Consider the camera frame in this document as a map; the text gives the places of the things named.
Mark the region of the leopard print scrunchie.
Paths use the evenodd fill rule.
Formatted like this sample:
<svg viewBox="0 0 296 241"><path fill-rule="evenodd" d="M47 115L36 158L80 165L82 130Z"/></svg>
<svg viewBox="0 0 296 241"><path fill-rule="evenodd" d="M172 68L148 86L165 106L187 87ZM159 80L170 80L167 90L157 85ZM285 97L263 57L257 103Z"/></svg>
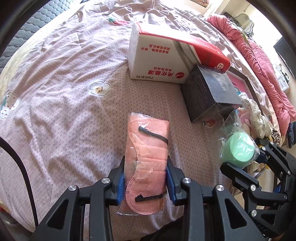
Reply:
<svg viewBox="0 0 296 241"><path fill-rule="evenodd" d="M276 145L280 145L281 144L281 135L280 133L276 130L276 129L272 129L272 132L271 132L271 141L276 144Z"/></svg>

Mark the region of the green sponge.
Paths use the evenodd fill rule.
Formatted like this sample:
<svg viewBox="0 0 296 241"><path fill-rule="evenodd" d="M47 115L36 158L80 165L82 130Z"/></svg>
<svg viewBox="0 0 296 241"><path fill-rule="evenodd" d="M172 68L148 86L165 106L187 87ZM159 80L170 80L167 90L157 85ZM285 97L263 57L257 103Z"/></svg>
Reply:
<svg viewBox="0 0 296 241"><path fill-rule="evenodd" d="M232 111L217 130L218 160L243 169L260 154L254 139L244 131L237 110Z"/></svg>

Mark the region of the white floral scrunchie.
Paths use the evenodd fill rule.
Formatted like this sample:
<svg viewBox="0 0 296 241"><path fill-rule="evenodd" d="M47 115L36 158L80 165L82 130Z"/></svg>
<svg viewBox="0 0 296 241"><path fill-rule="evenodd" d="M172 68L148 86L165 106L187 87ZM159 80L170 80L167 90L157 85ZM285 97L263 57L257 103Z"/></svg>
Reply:
<svg viewBox="0 0 296 241"><path fill-rule="evenodd" d="M253 99L250 99L245 92L239 94L242 105L249 113L249 122L258 138L265 138L272 134L273 127L266 116Z"/></svg>

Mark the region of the pink quilted blanket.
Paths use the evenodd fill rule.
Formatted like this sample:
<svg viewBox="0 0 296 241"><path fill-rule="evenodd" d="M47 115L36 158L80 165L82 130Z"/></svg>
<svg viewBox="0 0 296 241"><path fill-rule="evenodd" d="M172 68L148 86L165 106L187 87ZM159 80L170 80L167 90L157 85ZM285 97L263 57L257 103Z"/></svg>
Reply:
<svg viewBox="0 0 296 241"><path fill-rule="evenodd" d="M265 89L277 117L280 133L285 135L295 121L295 108L281 90L270 59L253 40L244 37L234 23L224 15L211 15L207 21L222 32L240 51Z"/></svg>

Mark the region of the dark tray with pink book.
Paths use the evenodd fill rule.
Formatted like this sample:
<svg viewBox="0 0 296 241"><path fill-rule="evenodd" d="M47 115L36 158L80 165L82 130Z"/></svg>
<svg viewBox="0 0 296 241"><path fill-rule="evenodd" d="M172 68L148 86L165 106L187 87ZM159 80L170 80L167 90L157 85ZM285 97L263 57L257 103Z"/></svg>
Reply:
<svg viewBox="0 0 296 241"><path fill-rule="evenodd" d="M245 92L250 99L253 99L257 103L261 114L263 114L257 95L248 78L233 67L230 67L226 73L234 85L237 93L240 94L241 92Z"/></svg>

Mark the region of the dark blue box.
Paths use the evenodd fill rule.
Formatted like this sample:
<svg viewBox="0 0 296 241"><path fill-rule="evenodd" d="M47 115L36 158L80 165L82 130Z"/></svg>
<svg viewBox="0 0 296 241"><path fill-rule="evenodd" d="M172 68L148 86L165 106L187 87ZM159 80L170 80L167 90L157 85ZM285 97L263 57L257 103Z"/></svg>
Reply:
<svg viewBox="0 0 296 241"><path fill-rule="evenodd" d="M203 65L193 68L181 92L192 123L226 119L242 106L227 73Z"/></svg>

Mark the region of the white cabinet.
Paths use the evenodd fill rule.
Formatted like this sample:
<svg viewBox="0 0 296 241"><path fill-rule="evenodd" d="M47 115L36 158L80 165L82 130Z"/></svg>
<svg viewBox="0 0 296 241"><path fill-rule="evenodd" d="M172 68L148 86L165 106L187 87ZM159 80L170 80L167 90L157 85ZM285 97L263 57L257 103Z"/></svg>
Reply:
<svg viewBox="0 0 296 241"><path fill-rule="evenodd" d="M282 75L281 71L276 68L275 74L276 74L276 78L278 80L278 83L280 85L280 88L281 88L282 92L284 92L286 94L289 93L290 92L290 87L289 87L286 79Z"/></svg>

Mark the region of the lilac strawberry bed sheet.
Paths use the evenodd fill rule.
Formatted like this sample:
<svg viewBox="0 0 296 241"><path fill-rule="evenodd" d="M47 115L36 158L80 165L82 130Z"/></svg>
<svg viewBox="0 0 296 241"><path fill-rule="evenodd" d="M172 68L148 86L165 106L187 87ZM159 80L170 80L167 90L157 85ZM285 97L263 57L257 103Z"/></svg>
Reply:
<svg viewBox="0 0 296 241"><path fill-rule="evenodd" d="M90 1L36 44L6 91L19 104L4 114L1 137L25 165L39 220L68 186L90 186L119 165L129 113L170 122L169 154L185 175L205 186L232 187L212 149L216 128L191 123L180 86L130 78L127 53L136 22L186 31L219 47L279 128L244 57L200 13L167 1Z"/></svg>

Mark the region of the black television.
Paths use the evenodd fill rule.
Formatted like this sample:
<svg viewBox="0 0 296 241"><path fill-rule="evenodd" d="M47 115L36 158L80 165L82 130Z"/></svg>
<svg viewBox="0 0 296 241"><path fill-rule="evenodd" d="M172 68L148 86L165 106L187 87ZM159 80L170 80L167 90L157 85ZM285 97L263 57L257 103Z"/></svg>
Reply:
<svg viewBox="0 0 296 241"><path fill-rule="evenodd" d="M281 37L278 42L274 45L274 49L279 54L281 59L284 61L285 65L288 67L293 78L295 78L295 53L292 51L286 40Z"/></svg>

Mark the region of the red white tissue box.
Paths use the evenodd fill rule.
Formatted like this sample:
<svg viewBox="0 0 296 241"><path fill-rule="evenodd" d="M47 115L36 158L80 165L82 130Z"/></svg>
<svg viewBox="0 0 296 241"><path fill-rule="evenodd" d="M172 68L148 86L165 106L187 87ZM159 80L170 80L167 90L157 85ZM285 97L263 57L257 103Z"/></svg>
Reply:
<svg viewBox="0 0 296 241"><path fill-rule="evenodd" d="M135 23L128 49L133 80L183 84L195 65L226 72L230 60L201 37L153 24Z"/></svg>

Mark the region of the grey quilted headboard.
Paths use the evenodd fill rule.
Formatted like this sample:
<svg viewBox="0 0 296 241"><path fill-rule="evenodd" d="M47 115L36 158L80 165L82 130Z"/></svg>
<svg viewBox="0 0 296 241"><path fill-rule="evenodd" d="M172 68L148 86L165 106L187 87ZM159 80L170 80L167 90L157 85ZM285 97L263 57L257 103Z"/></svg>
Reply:
<svg viewBox="0 0 296 241"><path fill-rule="evenodd" d="M77 1L72 0L53 0L48 1L34 15L32 15L13 38L8 43L3 54L1 55L1 71L8 63L13 54L39 29L48 24L56 16L71 8Z"/></svg>

